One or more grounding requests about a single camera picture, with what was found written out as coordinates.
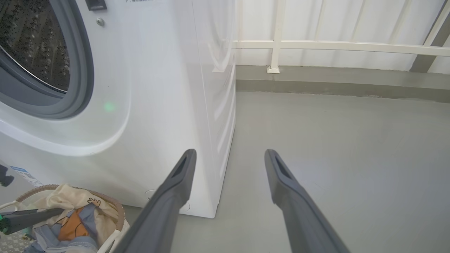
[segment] orange fabric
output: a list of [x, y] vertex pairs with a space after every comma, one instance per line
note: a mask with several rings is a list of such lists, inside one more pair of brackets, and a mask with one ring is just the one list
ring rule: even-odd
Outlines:
[[71, 241], [78, 236], [89, 236], [88, 231], [78, 216], [83, 208], [84, 207], [75, 210], [69, 218], [63, 219], [61, 231], [58, 235], [59, 241]]

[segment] green light spot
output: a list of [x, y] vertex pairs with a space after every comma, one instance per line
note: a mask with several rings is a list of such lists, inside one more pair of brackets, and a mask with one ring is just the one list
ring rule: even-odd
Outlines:
[[105, 109], [106, 112], [109, 112], [109, 113], [116, 110], [116, 106], [111, 102], [106, 102], [105, 105], [103, 106], [103, 108]]

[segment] black object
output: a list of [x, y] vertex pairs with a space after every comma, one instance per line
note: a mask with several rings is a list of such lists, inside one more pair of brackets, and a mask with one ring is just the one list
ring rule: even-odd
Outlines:
[[30, 227], [41, 221], [50, 219], [53, 216], [60, 215], [64, 209], [34, 209], [15, 212], [0, 213], [0, 231], [5, 235], [12, 234], [27, 227]]
[[0, 165], [0, 185], [4, 187], [9, 186], [14, 180], [13, 176], [6, 175], [7, 171], [8, 171], [7, 167]]
[[169, 253], [180, 208], [191, 194], [197, 153], [186, 150], [114, 253]]
[[88, 10], [106, 9], [105, 0], [86, 0]]
[[283, 211], [291, 250], [348, 253], [348, 249], [275, 150], [264, 155], [273, 202]]

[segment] white railing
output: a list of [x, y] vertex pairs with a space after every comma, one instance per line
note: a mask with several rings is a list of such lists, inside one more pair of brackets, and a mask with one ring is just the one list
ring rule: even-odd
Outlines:
[[243, 0], [238, 0], [238, 41], [234, 42], [234, 47], [238, 49], [272, 49], [272, 59], [270, 66], [267, 68], [268, 73], [279, 73], [278, 59], [280, 49], [322, 49], [322, 50], [351, 50], [351, 51], [371, 51], [371, 52], [387, 52], [387, 53], [401, 53], [401, 54], [423, 54], [434, 56], [450, 56], [449, 47], [431, 46], [447, 15], [450, 12], [450, 1], [447, 1], [436, 22], [431, 29], [428, 37], [423, 45], [398, 45], [394, 44], [397, 40], [400, 28], [405, 21], [405, 17], [410, 11], [412, 0], [405, 0], [400, 14], [395, 23], [394, 29], [389, 37], [388, 43], [365, 43], [356, 42], [355, 36], [360, 28], [361, 17], [365, 13], [366, 0], [363, 0], [361, 9], [356, 20], [355, 27], [350, 41], [319, 41], [318, 35], [322, 26], [323, 12], [326, 5], [326, 0], [322, 0], [320, 13], [315, 30], [315, 37], [313, 41], [288, 41], [282, 40], [284, 11], [286, 9], [286, 0], [277, 0], [277, 12], [275, 17], [275, 32], [273, 40], [241, 40], [242, 38], [242, 14], [243, 14]]

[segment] blue garment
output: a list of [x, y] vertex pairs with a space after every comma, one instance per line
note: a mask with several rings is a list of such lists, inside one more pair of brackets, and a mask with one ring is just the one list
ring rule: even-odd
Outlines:
[[[51, 228], [43, 225], [33, 229], [36, 241], [24, 250], [24, 253], [59, 253], [67, 250], [76, 250], [83, 253], [97, 252], [97, 229], [94, 222], [95, 205], [90, 203], [78, 214], [81, 222], [90, 236], [78, 236], [71, 241], [59, 241], [58, 235], [61, 224], [54, 224]], [[70, 211], [66, 217], [70, 217], [74, 211]]]

